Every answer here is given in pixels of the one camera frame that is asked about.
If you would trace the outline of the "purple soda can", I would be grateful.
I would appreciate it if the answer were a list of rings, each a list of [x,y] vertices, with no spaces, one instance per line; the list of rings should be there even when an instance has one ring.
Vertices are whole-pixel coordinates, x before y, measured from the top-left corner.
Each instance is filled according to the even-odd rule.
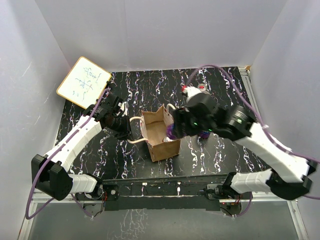
[[[176,140],[177,136],[175,135],[175,124],[170,124],[166,127],[166,136],[170,139],[170,140]]]

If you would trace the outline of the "purple fanta can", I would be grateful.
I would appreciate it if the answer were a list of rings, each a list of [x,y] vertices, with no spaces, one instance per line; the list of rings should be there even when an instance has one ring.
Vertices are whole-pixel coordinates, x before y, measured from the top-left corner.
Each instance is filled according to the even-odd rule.
[[[202,138],[202,139],[207,139],[207,138],[209,138],[210,137],[210,132],[208,132],[208,131],[201,131],[199,134],[198,134],[198,136],[200,137],[200,138]]]

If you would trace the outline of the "red soda can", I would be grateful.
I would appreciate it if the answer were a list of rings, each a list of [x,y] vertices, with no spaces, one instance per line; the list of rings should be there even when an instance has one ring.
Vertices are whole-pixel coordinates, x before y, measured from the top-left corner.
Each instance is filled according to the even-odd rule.
[[[173,140],[172,139],[170,139],[169,137],[165,137],[164,139],[163,139],[163,142],[165,142],[165,143],[169,143],[169,142],[172,142]]]

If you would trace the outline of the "red-tab soda can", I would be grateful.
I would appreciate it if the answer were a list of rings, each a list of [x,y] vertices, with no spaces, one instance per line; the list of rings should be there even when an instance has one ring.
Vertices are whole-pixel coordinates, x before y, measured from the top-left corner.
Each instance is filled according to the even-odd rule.
[[[197,86],[197,88],[200,90],[200,91],[207,91],[207,86],[203,83],[199,84]]]

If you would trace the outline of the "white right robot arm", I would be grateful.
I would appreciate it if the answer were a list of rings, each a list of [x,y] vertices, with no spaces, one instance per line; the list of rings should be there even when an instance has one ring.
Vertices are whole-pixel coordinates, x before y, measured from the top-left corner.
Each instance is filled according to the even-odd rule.
[[[173,124],[167,129],[171,140],[213,133],[245,147],[269,166],[259,172],[230,172],[223,184],[208,187],[208,194],[233,199],[244,193],[265,192],[292,201],[310,192],[313,182],[309,175],[316,171],[316,161],[293,155],[275,138],[268,138],[253,113],[241,105],[221,107],[193,86],[183,87],[182,94],[185,105],[173,111]]]

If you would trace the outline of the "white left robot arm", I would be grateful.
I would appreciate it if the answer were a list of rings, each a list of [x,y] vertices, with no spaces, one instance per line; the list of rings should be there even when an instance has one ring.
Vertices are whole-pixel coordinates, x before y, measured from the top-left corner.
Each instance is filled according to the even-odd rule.
[[[103,129],[114,131],[118,140],[133,139],[128,107],[126,101],[112,93],[99,99],[97,104],[91,104],[61,142],[45,155],[33,157],[33,187],[58,201],[79,193],[99,199],[104,189],[100,178],[92,174],[70,174],[69,170],[83,148]]]

